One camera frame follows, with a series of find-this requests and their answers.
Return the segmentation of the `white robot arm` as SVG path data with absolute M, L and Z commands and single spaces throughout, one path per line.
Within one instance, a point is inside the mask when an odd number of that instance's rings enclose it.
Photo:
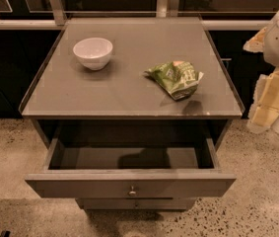
M 253 133 L 269 128 L 279 133 L 279 11 L 265 28 L 244 44 L 244 50 L 261 52 L 265 62 L 275 67 L 269 76 L 261 75 L 256 82 L 247 128 Z

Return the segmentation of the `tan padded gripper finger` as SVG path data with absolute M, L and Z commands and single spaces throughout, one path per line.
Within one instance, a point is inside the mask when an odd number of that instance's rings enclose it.
M 244 44 L 244 50 L 253 53 L 263 52 L 265 33 L 266 27 L 261 29 L 257 34 L 255 34 Z

